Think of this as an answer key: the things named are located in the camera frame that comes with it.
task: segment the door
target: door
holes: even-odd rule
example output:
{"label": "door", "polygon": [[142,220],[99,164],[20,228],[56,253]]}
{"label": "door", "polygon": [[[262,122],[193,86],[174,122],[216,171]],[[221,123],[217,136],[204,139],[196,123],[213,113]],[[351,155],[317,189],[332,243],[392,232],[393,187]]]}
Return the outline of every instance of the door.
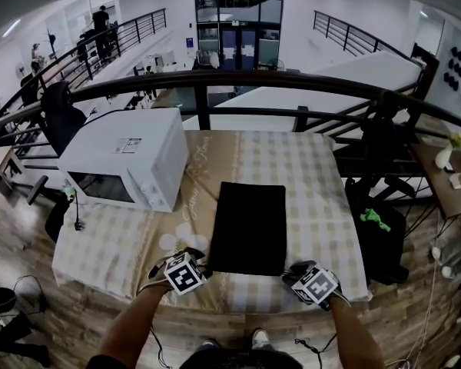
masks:
{"label": "door", "polygon": [[256,49],[256,30],[241,30],[240,40],[240,68],[252,70]]}
{"label": "door", "polygon": [[237,32],[235,30],[222,30],[222,68],[235,70],[237,54]]}

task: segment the floor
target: floor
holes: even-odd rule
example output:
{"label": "floor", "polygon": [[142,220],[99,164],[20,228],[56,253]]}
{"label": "floor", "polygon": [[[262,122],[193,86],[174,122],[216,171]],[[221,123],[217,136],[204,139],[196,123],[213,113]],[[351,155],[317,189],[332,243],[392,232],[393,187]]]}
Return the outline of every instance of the floor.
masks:
{"label": "floor", "polygon": [[[26,338],[33,343],[47,344],[51,352],[52,367],[84,367],[93,356],[111,320],[125,307],[114,298],[93,291],[78,283],[57,287],[51,271],[54,243],[43,230],[48,204],[28,206],[25,198],[14,193],[5,199],[0,195],[0,286],[13,288],[24,274],[38,277],[44,289],[49,309],[44,314],[29,317],[39,326],[39,332]],[[412,221],[421,209],[410,212]],[[370,302],[355,303],[361,321],[380,344],[386,363],[405,358],[417,339],[426,316],[434,263],[428,252],[436,234],[437,212],[407,238],[403,265],[410,272],[409,280],[400,286],[370,285],[373,298]],[[461,225],[454,223],[445,233],[458,235]],[[448,281],[436,272],[433,308],[426,340],[419,363],[421,367],[437,368],[461,345],[461,326],[455,318],[461,308],[461,280]],[[21,282],[16,289],[21,297],[17,308],[33,312],[37,307],[37,287],[32,279]],[[301,314],[274,315],[217,315],[165,307],[159,310],[154,328],[164,345],[166,362],[178,367],[206,338],[217,338],[224,346],[242,345],[256,327],[268,330],[275,348],[292,354],[306,368],[317,368],[317,356],[295,338],[322,348],[334,335],[329,313],[311,310]],[[412,357],[418,354],[419,339]],[[140,368],[159,368],[157,346],[150,337],[139,361]],[[322,354],[323,367],[341,367],[336,342]],[[28,358],[0,357],[0,367],[40,367]]]}

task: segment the microwave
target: microwave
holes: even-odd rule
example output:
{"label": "microwave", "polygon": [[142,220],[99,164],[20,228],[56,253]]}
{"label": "microwave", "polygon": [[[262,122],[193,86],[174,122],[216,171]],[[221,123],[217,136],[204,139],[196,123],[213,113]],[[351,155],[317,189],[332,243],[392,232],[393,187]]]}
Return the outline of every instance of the microwave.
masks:
{"label": "microwave", "polygon": [[82,126],[58,169],[79,200],[171,212],[188,155],[178,108],[113,111]]}

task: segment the ceiling light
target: ceiling light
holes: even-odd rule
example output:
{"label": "ceiling light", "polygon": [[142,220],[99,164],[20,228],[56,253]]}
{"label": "ceiling light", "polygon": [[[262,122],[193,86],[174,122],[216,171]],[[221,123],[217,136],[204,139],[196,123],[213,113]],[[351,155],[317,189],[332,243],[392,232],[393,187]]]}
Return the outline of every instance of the ceiling light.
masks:
{"label": "ceiling light", "polygon": [[7,37],[10,33],[12,33],[12,30],[19,24],[21,20],[17,19],[14,23],[12,23],[12,26],[10,26],[5,33],[3,33],[3,38]]}

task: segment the green object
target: green object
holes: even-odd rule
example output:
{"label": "green object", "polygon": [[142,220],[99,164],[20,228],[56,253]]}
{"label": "green object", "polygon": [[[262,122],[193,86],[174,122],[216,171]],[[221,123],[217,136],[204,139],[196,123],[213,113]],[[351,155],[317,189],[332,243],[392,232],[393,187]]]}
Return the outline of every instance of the green object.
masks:
{"label": "green object", "polygon": [[366,209],[365,213],[360,215],[360,220],[375,221],[382,230],[387,231],[387,232],[391,231],[391,227],[389,225],[384,224],[381,221],[381,217],[373,209]]}

